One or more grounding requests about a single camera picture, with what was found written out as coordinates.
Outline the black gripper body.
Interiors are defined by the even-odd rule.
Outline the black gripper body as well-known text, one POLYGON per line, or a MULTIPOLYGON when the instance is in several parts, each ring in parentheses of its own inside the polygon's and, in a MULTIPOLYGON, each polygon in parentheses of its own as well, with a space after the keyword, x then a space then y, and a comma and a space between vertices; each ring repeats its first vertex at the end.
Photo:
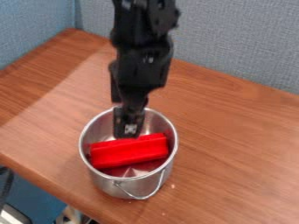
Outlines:
POLYGON ((148 94, 163 88, 173 56, 173 44, 132 46, 113 45, 116 59, 108 65, 113 74, 121 108, 129 112, 144 110, 148 94))

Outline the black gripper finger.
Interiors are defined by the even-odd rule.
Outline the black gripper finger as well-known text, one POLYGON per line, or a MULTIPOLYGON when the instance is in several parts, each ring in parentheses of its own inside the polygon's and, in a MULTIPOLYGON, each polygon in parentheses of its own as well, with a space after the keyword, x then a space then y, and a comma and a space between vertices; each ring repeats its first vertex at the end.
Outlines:
POLYGON ((120 95, 119 95, 117 84, 116 84, 116 80, 115 80, 113 74, 109 75, 109 78, 111 78, 111 101, 113 103, 120 103, 121 102, 121 98, 120 98, 120 95))
POLYGON ((145 111, 129 112, 120 106, 113 107, 113 137, 137 138, 144 126, 145 111))

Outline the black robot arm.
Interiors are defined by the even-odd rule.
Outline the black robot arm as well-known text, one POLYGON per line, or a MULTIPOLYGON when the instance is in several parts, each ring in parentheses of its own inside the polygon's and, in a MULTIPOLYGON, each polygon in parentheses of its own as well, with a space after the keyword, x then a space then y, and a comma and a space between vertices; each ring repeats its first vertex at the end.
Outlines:
POLYGON ((167 82, 173 56, 171 29, 180 10, 175 0, 112 0, 111 44, 116 59, 108 65, 113 136, 137 137, 145 120, 149 93, 167 82))

